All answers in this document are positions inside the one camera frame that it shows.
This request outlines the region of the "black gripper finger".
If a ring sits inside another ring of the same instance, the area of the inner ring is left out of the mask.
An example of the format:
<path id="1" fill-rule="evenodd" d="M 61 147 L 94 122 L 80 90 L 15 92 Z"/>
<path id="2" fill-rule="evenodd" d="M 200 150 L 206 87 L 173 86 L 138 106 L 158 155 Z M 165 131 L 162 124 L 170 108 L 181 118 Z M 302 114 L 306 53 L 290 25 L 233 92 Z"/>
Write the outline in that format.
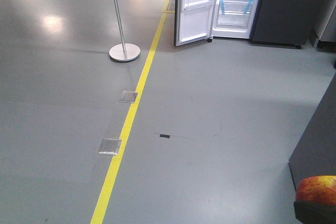
<path id="1" fill-rule="evenodd" d="M 335 223 L 335 206 L 305 201 L 293 203 L 295 216 L 301 223 Z"/>

